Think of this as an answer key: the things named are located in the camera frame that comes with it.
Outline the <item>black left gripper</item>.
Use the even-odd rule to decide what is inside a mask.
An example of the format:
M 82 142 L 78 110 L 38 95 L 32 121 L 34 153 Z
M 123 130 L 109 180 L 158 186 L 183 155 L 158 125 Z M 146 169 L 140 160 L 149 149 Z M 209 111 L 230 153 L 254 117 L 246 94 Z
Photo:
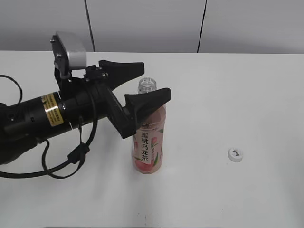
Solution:
M 59 94 L 63 105 L 63 118 L 73 128 L 81 123 L 108 118 L 122 138 L 128 138 L 160 107 L 171 100 L 171 90 L 162 88 L 144 94 L 124 95 L 122 106 L 113 90 L 144 75 L 144 63 L 118 63 L 100 60 L 99 67 L 86 68 L 83 78 L 58 78 Z

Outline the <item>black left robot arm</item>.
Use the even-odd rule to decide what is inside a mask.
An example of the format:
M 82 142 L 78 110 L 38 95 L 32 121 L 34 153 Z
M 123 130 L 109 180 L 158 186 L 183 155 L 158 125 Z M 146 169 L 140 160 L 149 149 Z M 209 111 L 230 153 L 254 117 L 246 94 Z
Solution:
M 106 60 L 88 66 L 83 78 L 64 82 L 55 72 L 60 90 L 12 106 L 0 107 L 0 162 L 7 164 L 44 139 L 108 118 L 122 138 L 136 133 L 142 123 L 171 99 L 162 88 L 125 95 L 121 106 L 113 91 L 144 74 L 144 64 Z

